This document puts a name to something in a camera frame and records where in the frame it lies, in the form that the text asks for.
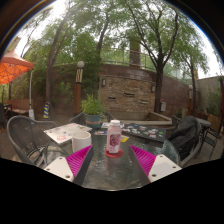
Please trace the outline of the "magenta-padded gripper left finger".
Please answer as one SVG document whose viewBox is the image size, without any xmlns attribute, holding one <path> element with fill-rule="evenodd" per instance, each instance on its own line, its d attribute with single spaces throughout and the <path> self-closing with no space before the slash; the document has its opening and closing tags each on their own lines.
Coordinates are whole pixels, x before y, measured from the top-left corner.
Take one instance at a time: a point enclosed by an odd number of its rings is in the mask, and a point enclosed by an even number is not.
<svg viewBox="0 0 224 224">
<path fill-rule="evenodd" d="M 93 146 L 89 145 L 67 158 L 58 157 L 45 168 L 45 171 L 81 186 L 93 155 Z"/>
</svg>

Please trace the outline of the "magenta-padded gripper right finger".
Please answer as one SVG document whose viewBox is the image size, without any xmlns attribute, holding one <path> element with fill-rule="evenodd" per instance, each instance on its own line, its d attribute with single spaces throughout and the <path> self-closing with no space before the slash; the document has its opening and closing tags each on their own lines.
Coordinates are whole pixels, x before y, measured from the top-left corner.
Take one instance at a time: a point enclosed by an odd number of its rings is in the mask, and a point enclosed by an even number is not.
<svg viewBox="0 0 224 224">
<path fill-rule="evenodd" d="M 129 146 L 129 157 L 142 186 L 181 170 L 181 167 L 164 154 L 155 156 L 133 145 Z"/>
</svg>

